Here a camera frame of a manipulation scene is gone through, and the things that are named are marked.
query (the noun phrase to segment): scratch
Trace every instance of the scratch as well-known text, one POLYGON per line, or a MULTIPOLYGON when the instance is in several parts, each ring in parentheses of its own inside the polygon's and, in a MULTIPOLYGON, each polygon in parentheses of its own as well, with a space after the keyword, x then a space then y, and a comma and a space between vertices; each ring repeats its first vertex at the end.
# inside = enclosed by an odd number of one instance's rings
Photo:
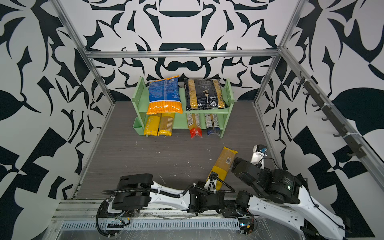
POLYGON ((165 183, 163 177, 162 177, 160 174, 158 174, 158 175, 161 177, 161 180, 163 180, 163 183, 164 183, 164 185, 165 185, 166 183, 165 183))

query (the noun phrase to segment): blue pasta package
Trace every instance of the blue pasta package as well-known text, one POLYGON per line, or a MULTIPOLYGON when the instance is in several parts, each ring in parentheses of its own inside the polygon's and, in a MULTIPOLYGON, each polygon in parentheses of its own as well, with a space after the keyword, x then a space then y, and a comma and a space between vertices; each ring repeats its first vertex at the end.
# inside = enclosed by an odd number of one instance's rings
POLYGON ((179 76, 150 82, 147 114, 183 113, 179 94, 179 76))

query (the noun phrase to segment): wall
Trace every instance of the wall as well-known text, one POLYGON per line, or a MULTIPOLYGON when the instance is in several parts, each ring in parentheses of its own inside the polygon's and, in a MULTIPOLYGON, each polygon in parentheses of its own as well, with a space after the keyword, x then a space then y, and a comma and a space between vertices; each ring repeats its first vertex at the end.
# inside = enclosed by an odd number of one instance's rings
MULTIPOLYGON (((287 47, 343 115, 383 157, 384 41, 380 1, 310 0, 287 47)), ((280 165, 308 178, 317 200, 351 219, 347 237, 381 239, 384 192, 284 60, 259 102, 280 165)))
MULTIPOLYGON (((277 48, 297 0, 68 0, 62 3, 84 45, 92 51, 259 50, 277 48)), ((121 59, 95 63, 117 101, 132 97, 134 90, 130 88, 140 76, 150 81, 175 75, 182 76, 181 80, 220 78, 222 83, 230 78, 236 99, 253 100, 270 58, 126 58, 125 61, 124 66, 121 59)))
POLYGON ((73 191, 110 104, 47 0, 0 9, 1 239, 32 239, 73 191))

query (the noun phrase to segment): robotic arm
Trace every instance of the robotic arm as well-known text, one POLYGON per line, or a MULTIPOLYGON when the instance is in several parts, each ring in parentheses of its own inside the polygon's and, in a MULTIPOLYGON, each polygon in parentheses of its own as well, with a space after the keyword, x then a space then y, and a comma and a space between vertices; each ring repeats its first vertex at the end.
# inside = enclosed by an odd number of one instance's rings
POLYGON ((313 199, 302 182, 285 170, 260 169, 249 161, 236 158, 232 173, 252 186, 257 195, 240 191, 235 203, 226 205, 224 194, 235 190, 214 174, 210 176, 211 182, 220 181, 230 190, 211 191, 196 184, 177 190, 152 181, 152 174, 138 174, 121 177, 116 190, 103 193, 111 195, 108 212, 115 214, 158 203, 195 214, 216 210, 227 218, 259 215, 293 229, 307 240, 343 240, 345 231, 349 230, 347 220, 343 221, 313 199), (283 204, 283 207, 271 201, 283 204))

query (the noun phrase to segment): shelf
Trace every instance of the shelf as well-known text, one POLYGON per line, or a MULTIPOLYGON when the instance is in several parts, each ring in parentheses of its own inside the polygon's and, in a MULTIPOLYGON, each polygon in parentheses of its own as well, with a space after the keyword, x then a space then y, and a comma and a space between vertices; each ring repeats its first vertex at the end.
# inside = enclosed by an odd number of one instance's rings
MULTIPOLYGON (((222 87, 221 89, 222 89, 223 99, 228 105, 228 108, 208 109, 208 110, 190 110, 190 111, 184 111, 183 114, 176 113, 173 128, 188 129, 187 113, 198 113, 200 114, 201 129, 207 129, 205 125, 204 114, 215 113, 217 114, 218 124, 222 132, 220 135, 220 138, 222 138, 235 100, 233 99, 233 93, 232 93, 229 79, 225 81, 225 86, 224 88, 222 87)), ((181 105, 184 110, 186 108, 184 88, 179 88, 179 94, 180 94, 181 105)), ((145 124, 148 119, 147 110, 149 106, 149 91, 148 91, 148 87, 145 86, 144 78, 140 78, 136 86, 135 92, 132 97, 132 104, 137 113, 137 118, 135 119, 135 123, 134 123, 134 129, 137 131, 139 135, 142 136, 144 134, 145 124)))

